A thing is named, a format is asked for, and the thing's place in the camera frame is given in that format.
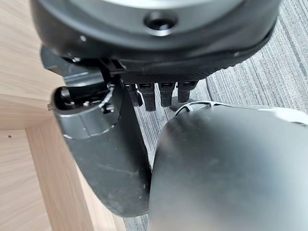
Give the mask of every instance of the wooden surface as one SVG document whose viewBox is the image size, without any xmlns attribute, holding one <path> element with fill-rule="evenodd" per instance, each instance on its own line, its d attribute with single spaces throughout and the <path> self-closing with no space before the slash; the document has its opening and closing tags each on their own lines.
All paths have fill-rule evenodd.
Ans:
<svg viewBox="0 0 308 231">
<path fill-rule="evenodd" d="M 0 230 L 51 231 L 24 130 L 0 131 Z"/>
<path fill-rule="evenodd" d="M 23 129 L 51 116 L 51 92 L 61 76 L 45 70 L 29 1 L 0 0 L 0 130 Z"/>
<path fill-rule="evenodd" d="M 94 194 L 78 166 L 78 175 L 95 231 L 126 231 L 124 220 L 113 215 Z"/>
<path fill-rule="evenodd" d="M 126 231 L 87 184 L 53 118 L 26 133 L 53 231 Z"/>
</svg>

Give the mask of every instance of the gray carpet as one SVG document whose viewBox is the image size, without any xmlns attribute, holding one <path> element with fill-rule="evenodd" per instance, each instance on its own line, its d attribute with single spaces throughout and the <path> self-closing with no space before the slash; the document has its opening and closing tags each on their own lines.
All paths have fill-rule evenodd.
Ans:
<svg viewBox="0 0 308 231">
<path fill-rule="evenodd" d="M 255 56 L 235 67 L 222 70 L 208 79 L 215 101 L 236 104 L 263 104 L 289 107 L 308 113 L 308 2 L 284 0 L 275 33 Z M 205 80 L 198 83 L 191 98 L 209 100 Z M 173 116 L 160 107 L 147 113 L 136 108 L 151 164 L 156 142 L 164 124 Z M 146 231 L 147 217 L 125 219 L 128 231 Z"/>
</svg>

